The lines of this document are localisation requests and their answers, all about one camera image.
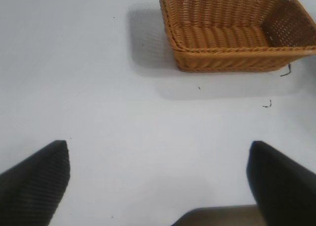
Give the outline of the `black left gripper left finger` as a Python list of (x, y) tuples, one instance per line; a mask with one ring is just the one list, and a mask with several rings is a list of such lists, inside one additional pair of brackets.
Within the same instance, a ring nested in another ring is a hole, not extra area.
[(67, 142), (56, 140), (0, 175), (0, 224), (47, 226), (70, 180)]

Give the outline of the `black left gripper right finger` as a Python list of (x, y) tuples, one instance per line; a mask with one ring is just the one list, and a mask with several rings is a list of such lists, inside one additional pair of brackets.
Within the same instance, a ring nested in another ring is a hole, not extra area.
[(316, 224), (316, 175), (263, 141), (249, 150), (246, 174), (269, 226)]

